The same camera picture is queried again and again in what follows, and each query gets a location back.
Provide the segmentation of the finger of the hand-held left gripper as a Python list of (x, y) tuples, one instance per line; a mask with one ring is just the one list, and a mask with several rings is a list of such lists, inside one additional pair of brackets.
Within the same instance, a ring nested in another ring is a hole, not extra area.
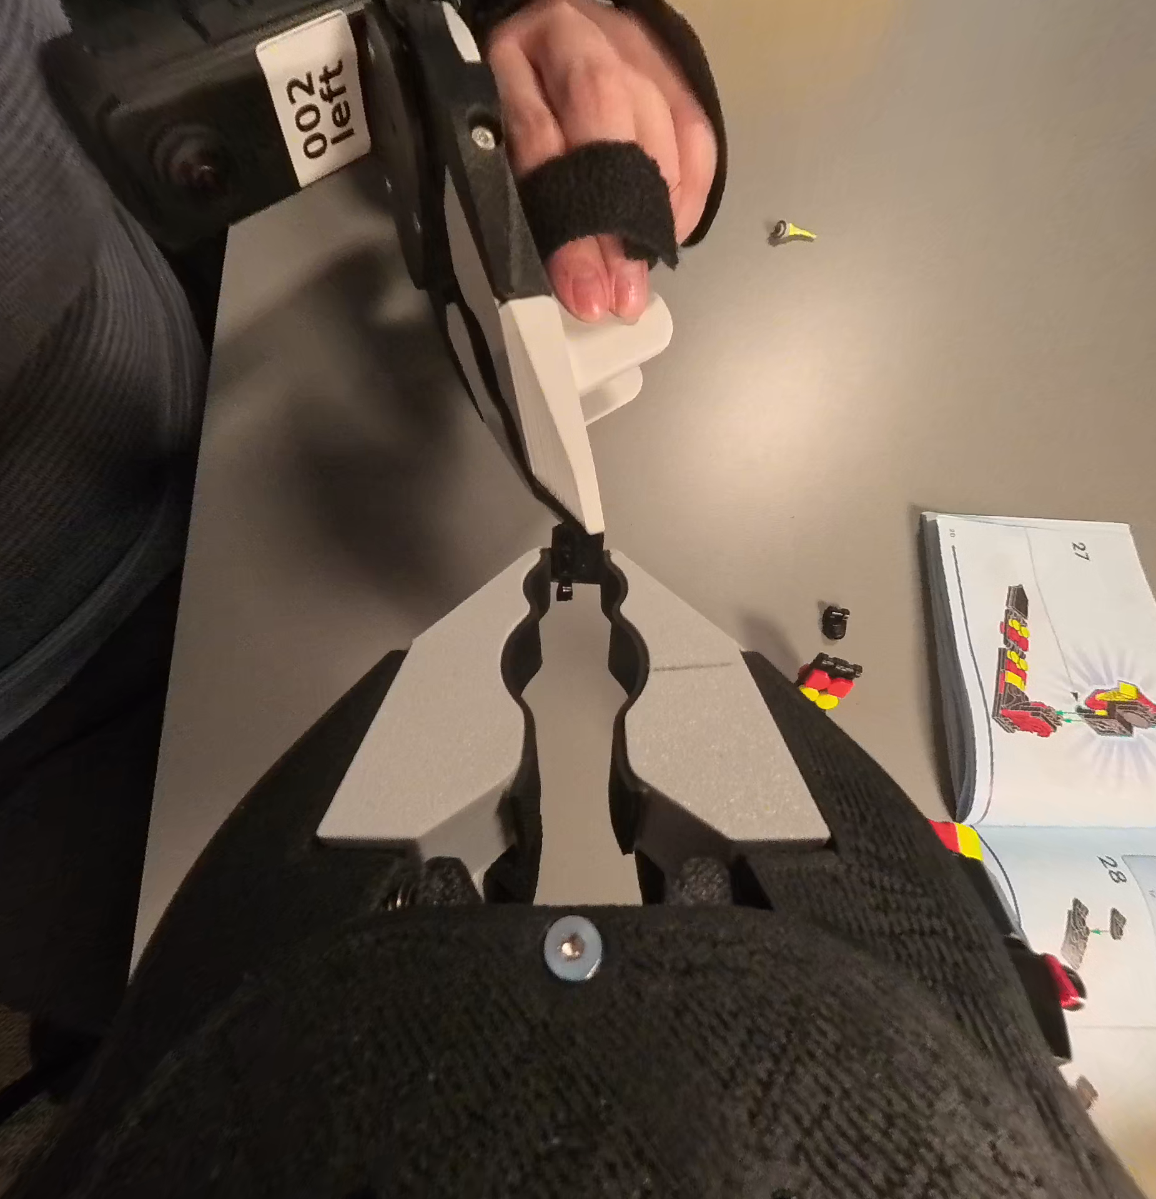
[(654, 291), (633, 322), (578, 320), (553, 295), (514, 297), (499, 318), (528, 472), (565, 517), (600, 534), (590, 429), (641, 394), (645, 365), (674, 338), (674, 315)]
[(444, 305), (444, 326), (450, 350), (473, 398), (481, 422), (493, 433), (499, 449), (508, 457), (524, 484), (557, 519), (565, 517), (553, 499), (528, 472), (526, 449), (510, 388), (510, 367), (501, 334), (499, 307), (506, 301), (495, 295), (489, 272), (481, 258), (477, 233), (471, 229), (462, 196), (446, 176), (444, 215), (448, 252), (454, 270), (456, 297)]

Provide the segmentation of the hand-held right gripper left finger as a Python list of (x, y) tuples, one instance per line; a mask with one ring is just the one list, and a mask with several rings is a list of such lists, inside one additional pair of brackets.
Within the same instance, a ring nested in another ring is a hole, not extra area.
[(419, 634), (318, 836), (460, 860), (491, 902), (534, 902), (541, 776), (528, 682), (541, 667), (551, 554), (536, 548)]

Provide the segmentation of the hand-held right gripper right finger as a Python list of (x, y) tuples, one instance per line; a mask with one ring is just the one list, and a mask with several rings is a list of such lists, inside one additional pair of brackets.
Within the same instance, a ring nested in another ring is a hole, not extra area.
[(610, 805), (647, 904), (687, 861), (728, 883), (761, 850), (824, 850), (831, 830), (746, 649), (621, 550), (604, 554), (613, 721)]

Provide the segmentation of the small black toy brick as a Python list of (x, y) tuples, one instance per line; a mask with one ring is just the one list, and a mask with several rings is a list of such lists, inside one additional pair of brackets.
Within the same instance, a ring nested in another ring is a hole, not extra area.
[(590, 533), (569, 521), (557, 523), (551, 533), (549, 564), (557, 601), (575, 599), (578, 585), (602, 585), (604, 533)]

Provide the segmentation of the red yellow black brick assembly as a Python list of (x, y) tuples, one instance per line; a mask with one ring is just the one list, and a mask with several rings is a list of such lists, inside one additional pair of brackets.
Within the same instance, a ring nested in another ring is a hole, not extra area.
[(983, 846), (979, 832), (956, 821), (933, 819), (931, 824), (989, 912), (1055, 1062), (1059, 1066), (1073, 1062), (1067, 1015), (1084, 1007), (1088, 998), (1084, 980), (1055, 953), (1042, 953), (1030, 945), (1014, 904), (989, 869), (995, 854)]

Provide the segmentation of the person's left hand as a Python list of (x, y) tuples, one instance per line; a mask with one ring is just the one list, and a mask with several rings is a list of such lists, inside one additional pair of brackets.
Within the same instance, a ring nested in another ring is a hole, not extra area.
[(518, 182), (580, 147), (623, 141), (660, 169), (678, 241), (707, 215), (720, 137), (660, 34), (610, 1), (526, 1), (485, 34)]

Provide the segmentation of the open instruction booklet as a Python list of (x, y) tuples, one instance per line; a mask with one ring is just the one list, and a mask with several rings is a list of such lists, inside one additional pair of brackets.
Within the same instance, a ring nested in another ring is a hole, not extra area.
[(1088, 988), (1065, 1079), (1156, 1171), (1156, 597), (1125, 523), (925, 513), (954, 784), (1030, 945)]

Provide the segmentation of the person's dark trousers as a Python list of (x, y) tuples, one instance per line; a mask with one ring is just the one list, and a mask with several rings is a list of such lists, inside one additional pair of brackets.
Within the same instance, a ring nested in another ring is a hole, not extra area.
[(181, 569), (0, 741), (0, 1005), (65, 1093), (127, 990)]

